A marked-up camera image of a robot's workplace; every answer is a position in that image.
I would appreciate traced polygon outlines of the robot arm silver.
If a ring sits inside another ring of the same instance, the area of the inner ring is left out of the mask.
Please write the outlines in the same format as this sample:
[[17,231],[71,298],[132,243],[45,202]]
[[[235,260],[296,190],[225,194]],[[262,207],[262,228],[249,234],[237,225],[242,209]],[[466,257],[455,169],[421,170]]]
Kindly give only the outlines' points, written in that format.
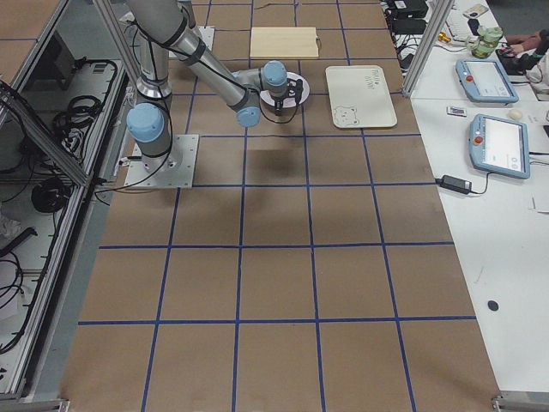
[[168,123],[171,113],[172,84],[170,75],[175,57],[194,77],[204,83],[222,102],[201,96],[191,105],[190,125],[213,136],[242,136],[266,118],[262,94],[268,94],[274,105],[280,136],[296,137],[293,119],[281,119],[286,100],[294,101],[297,112],[303,96],[303,78],[292,79],[286,66],[270,60],[261,67],[230,71],[208,48],[197,28],[189,1],[129,1],[127,3],[140,37],[140,75],[136,81],[138,106],[157,111]]

